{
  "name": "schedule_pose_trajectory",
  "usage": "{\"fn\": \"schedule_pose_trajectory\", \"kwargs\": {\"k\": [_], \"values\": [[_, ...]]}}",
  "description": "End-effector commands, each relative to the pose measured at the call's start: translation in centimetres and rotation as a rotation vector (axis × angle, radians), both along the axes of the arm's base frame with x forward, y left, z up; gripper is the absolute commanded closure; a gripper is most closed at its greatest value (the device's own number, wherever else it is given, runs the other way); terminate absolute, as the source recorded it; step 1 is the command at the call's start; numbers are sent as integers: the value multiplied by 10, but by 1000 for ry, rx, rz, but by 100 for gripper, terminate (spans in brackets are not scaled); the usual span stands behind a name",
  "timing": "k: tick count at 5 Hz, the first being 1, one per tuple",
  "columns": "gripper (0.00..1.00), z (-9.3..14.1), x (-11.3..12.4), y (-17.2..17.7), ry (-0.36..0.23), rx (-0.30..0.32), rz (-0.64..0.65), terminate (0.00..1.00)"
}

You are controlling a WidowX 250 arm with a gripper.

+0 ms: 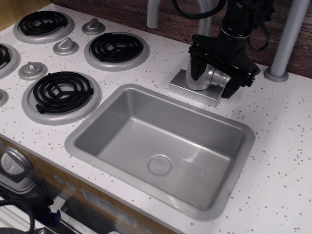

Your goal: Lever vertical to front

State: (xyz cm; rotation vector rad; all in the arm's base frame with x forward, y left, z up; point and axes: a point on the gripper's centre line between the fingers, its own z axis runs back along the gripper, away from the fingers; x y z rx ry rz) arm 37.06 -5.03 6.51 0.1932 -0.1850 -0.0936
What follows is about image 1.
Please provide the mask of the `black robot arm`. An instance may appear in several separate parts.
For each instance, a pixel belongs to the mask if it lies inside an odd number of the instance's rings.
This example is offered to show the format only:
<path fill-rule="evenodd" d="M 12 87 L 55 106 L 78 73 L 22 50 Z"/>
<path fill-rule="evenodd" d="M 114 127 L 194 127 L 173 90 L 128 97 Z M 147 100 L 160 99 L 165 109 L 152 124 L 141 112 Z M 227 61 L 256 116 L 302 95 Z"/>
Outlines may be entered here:
<path fill-rule="evenodd" d="M 260 28 L 270 39 L 264 23 L 275 11 L 271 0 L 222 0 L 227 11 L 217 38 L 194 34 L 189 49 L 190 62 L 185 83 L 192 90 L 211 85 L 223 88 L 222 98 L 230 98 L 240 87 L 250 87 L 260 68 L 246 54 L 253 29 Z"/>

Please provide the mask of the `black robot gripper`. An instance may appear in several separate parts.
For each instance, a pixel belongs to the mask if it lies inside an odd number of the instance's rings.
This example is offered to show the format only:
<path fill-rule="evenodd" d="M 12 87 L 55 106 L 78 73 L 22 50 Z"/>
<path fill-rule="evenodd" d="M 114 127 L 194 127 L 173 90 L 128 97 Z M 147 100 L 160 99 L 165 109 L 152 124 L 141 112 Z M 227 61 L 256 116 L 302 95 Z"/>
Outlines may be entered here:
<path fill-rule="evenodd" d="M 229 99 L 240 87 L 250 87 L 260 69 L 246 53 L 252 28 L 241 30 L 222 23 L 219 29 L 217 38 L 200 34 L 192 36 L 189 53 L 196 56 L 191 57 L 191 77 L 197 81 L 205 72 L 207 63 L 214 66 L 231 77 L 221 95 Z"/>

